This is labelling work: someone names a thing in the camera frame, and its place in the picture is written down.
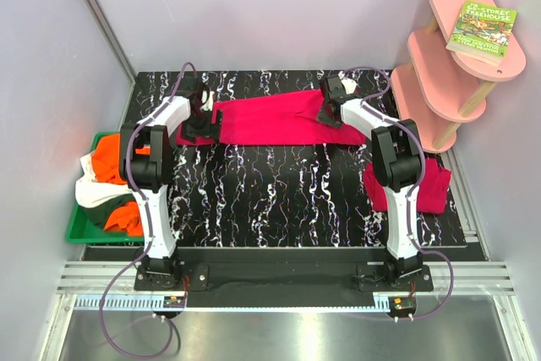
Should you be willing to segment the magenta t-shirt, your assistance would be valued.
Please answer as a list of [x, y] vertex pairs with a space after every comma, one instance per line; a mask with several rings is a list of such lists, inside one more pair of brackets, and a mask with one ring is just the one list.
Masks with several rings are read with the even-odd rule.
[[219, 101], [219, 141], [244, 146], [364, 144], [364, 134], [353, 127], [343, 124], [337, 129], [317, 120], [323, 101], [320, 90]]

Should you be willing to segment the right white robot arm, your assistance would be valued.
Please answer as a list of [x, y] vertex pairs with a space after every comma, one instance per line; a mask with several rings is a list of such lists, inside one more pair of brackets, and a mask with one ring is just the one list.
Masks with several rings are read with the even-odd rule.
[[387, 203], [388, 237], [380, 274], [388, 287], [399, 291], [423, 268], [415, 227], [424, 152], [412, 119], [391, 118], [360, 98], [356, 88], [346, 77], [323, 77], [318, 120], [335, 128], [346, 124], [370, 139], [375, 179], [383, 187]]

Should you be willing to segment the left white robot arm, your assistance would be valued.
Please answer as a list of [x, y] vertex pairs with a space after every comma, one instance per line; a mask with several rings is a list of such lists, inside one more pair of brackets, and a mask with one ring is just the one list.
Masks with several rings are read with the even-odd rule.
[[174, 163], [170, 138], [179, 131], [181, 139], [189, 143], [219, 141], [223, 113], [214, 112], [212, 103], [206, 84], [189, 76], [149, 116], [126, 123], [120, 130], [118, 170], [138, 205], [144, 235], [137, 277], [166, 290], [186, 280], [167, 207]]

